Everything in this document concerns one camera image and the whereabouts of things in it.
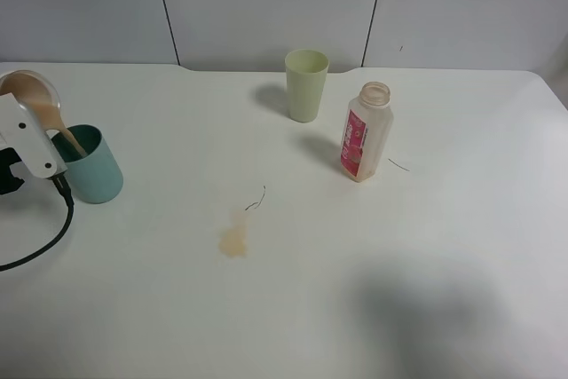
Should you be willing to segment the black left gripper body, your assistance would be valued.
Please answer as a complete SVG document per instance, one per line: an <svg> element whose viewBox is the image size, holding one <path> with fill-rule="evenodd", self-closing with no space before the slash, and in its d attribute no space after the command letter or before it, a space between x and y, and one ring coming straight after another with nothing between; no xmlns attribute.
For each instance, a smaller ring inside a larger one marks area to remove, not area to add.
<svg viewBox="0 0 568 379"><path fill-rule="evenodd" d="M21 162L13 148L5 148L0 152L0 194L5 195L18 191L25 183L22 178L12 174L11 166Z"/></svg>

